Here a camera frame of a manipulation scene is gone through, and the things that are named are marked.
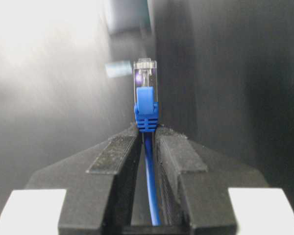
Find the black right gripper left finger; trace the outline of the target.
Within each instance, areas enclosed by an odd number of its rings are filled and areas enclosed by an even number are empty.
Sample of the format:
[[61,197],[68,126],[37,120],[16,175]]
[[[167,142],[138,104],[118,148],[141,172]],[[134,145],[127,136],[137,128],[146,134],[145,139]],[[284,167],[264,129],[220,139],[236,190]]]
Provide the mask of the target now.
[[131,223],[140,133],[135,126],[37,170],[9,195],[0,235],[104,235]]

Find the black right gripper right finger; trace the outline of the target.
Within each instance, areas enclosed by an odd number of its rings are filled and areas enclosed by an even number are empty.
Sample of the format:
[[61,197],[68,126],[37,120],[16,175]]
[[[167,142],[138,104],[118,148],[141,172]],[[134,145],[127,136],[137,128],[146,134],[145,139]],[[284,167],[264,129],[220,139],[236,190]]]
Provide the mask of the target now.
[[242,161],[167,127],[155,134],[164,220],[192,235],[294,235],[281,188]]

